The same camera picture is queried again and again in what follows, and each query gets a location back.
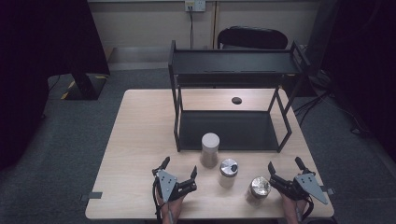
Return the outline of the white lid glass spice jar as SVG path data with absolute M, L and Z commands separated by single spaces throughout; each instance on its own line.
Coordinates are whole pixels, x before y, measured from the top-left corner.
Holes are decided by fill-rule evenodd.
M 213 168 L 217 165 L 219 150 L 219 137 L 215 133 L 206 133 L 202 137 L 202 150 L 200 161 L 206 168 Z

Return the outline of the steel lid dark spice jar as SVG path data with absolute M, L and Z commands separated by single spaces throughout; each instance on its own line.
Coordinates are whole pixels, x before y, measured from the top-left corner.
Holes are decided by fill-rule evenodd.
M 269 181 L 263 176 L 253 178 L 247 187 L 246 201 L 252 206 L 260 206 L 271 192 Z

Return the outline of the black metal shelf rack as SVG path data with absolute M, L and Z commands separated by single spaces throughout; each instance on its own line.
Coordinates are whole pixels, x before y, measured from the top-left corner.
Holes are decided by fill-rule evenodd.
M 292 130 L 287 119 L 310 62 L 297 44 L 290 49 L 178 49 L 171 44 L 168 70 L 172 87 L 177 150 L 195 150 L 206 133 L 216 133 L 222 150 L 281 151 Z M 268 89 L 266 109 L 186 109 L 182 92 Z

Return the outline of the person's left hand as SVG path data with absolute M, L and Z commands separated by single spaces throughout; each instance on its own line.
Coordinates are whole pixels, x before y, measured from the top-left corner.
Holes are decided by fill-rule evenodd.
M 157 202 L 161 207 L 162 224 L 177 224 L 182 210 L 184 197 L 175 201 L 164 203 L 163 199 L 157 197 Z

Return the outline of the person's right hand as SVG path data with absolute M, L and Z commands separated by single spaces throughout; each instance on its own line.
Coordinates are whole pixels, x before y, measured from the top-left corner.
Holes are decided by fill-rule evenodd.
M 282 207 L 284 212 L 284 218 L 286 219 L 288 224 L 301 224 L 300 216 L 303 214 L 307 201 L 300 200 L 294 201 L 284 195 L 283 193 L 280 194 L 282 199 Z

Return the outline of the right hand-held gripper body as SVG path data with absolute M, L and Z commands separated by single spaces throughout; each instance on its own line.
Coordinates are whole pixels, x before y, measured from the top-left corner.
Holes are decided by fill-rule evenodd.
M 300 201 L 313 196 L 323 204 L 328 200 L 313 174 L 297 175 L 292 180 L 285 180 L 278 175 L 271 175 L 270 184 L 290 199 Z

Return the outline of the black chair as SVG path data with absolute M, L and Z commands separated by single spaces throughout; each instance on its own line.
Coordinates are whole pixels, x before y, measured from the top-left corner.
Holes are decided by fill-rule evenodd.
M 248 26 L 232 26 L 218 34 L 217 48 L 285 49 L 288 38 L 278 30 Z

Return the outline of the steel lid white powder jar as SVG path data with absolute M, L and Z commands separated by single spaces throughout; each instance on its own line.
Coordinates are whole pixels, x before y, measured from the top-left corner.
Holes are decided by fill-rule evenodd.
M 219 184 L 226 189 L 233 186 L 238 174 L 238 163 L 233 159 L 225 159 L 219 166 Z

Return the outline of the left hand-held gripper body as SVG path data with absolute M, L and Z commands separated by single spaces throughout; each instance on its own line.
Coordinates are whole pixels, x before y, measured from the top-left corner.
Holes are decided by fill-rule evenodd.
M 190 192 L 197 190 L 195 180 L 186 180 L 181 183 L 177 177 L 167 173 L 165 170 L 154 169 L 153 199 L 157 201 L 156 193 L 163 199 L 164 203 L 175 201 Z

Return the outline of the black stand base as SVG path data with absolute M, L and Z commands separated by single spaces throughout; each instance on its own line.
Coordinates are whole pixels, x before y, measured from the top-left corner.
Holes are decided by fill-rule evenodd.
M 63 100 L 97 100 L 108 79 L 107 75 L 74 73 Z

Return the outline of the white wall outlet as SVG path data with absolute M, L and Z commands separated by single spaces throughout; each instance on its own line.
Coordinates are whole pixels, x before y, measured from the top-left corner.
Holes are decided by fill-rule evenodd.
M 185 10 L 187 12 L 205 12 L 206 0 L 185 0 Z

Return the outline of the black curtain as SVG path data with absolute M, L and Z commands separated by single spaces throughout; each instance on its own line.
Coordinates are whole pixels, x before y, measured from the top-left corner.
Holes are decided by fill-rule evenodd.
M 88 0 L 0 0 L 0 171 L 30 144 L 48 78 L 109 69 Z
M 322 67 L 370 134 L 396 160 L 396 0 L 338 0 Z

